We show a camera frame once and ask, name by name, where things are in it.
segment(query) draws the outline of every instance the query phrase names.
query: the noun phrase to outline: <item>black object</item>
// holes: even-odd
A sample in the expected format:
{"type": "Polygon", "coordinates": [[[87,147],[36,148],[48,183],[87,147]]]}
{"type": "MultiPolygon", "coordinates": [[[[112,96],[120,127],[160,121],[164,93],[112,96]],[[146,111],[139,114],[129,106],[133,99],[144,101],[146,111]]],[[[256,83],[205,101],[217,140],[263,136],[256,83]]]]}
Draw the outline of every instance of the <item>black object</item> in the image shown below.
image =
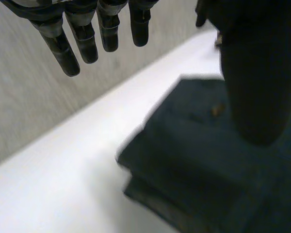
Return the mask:
{"type": "MultiPolygon", "coordinates": [[[[63,12],[85,63],[98,60],[92,19],[97,11],[102,44],[107,52],[118,48],[119,12],[128,0],[0,0],[14,14],[28,19],[40,32],[67,76],[80,73],[79,63],[63,31],[63,12]]],[[[131,30],[135,45],[148,41],[150,9],[158,0],[131,0],[131,30]]]]}
{"type": "Polygon", "coordinates": [[[65,4],[65,15],[85,63],[98,60],[95,31],[92,26],[98,0],[74,0],[65,4]]]}
{"type": "Polygon", "coordinates": [[[150,9],[158,0],[129,0],[130,26],[135,46],[142,47],[149,38],[150,9]]]}
{"type": "Polygon", "coordinates": [[[31,21],[40,32],[44,41],[67,76],[80,73],[80,66],[63,31],[63,18],[58,17],[49,21],[31,21]]]}
{"type": "Polygon", "coordinates": [[[118,14],[125,7],[128,0],[100,0],[98,1],[97,16],[100,27],[102,45],[106,52],[114,52],[118,48],[118,14]]]}
{"type": "Polygon", "coordinates": [[[125,194],[183,233],[291,232],[291,121],[272,147],[248,144],[223,81],[180,81],[118,163],[125,194]]]}

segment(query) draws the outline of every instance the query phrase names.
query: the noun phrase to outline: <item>fabric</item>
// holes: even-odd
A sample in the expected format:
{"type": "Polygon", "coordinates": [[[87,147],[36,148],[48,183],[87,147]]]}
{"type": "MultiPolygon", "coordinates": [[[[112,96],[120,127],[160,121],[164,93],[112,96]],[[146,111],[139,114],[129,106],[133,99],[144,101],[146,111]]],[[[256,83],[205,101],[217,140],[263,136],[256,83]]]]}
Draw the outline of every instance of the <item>fabric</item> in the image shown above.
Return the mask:
{"type": "Polygon", "coordinates": [[[126,195],[183,233],[291,232],[291,215],[278,217],[291,213],[291,121],[272,147],[247,143],[224,81],[181,80],[117,161],[133,174],[126,195]]]}

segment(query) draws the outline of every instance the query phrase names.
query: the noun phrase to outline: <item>textured wall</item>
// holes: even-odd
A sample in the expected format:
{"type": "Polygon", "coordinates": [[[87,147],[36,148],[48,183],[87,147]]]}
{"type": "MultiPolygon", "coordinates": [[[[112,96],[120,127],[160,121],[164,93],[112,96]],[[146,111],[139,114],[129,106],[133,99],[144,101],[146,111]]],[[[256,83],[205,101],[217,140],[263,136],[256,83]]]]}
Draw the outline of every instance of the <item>textured wall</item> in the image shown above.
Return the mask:
{"type": "Polygon", "coordinates": [[[152,10],[144,48],[133,45],[126,7],[120,13],[119,49],[114,53],[103,50],[95,16],[99,61],[92,65],[81,62],[65,22],[81,65],[81,74],[69,78],[39,32],[0,3],[0,162],[196,33],[195,4],[160,0],[152,10]]]}

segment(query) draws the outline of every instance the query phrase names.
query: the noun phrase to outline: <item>black rubber tip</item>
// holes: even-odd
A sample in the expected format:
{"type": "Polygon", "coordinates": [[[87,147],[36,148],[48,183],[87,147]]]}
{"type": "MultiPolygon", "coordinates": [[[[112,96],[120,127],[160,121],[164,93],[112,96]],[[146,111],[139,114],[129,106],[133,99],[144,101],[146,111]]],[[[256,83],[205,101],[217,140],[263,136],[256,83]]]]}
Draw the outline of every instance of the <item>black rubber tip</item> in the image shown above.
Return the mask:
{"type": "Polygon", "coordinates": [[[149,22],[136,23],[132,21],[131,33],[135,46],[145,46],[149,41],[149,22]]]}
{"type": "Polygon", "coordinates": [[[92,64],[98,60],[98,51],[95,43],[95,38],[87,40],[77,40],[82,59],[87,64],[92,64]]]}
{"type": "Polygon", "coordinates": [[[67,76],[74,77],[80,73],[80,65],[71,48],[60,53],[53,52],[53,54],[67,76]]]}
{"type": "Polygon", "coordinates": [[[114,35],[105,35],[101,37],[103,48],[106,52],[114,52],[118,49],[118,36],[114,35]]]}

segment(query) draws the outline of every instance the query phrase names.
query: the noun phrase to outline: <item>white table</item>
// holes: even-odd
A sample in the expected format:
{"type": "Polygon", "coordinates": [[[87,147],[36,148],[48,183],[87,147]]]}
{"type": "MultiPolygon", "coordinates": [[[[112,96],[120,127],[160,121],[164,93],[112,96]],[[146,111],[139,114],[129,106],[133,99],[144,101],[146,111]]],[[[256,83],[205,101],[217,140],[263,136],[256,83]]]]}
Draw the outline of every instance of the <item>white table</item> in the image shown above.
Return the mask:
{"type": "Polygon", "coordinates": [[[174,233],[122,193],[115,156],[180,74],[219,74],[216,31],[190,39],[0,165],[0,233],[174,233]]]}

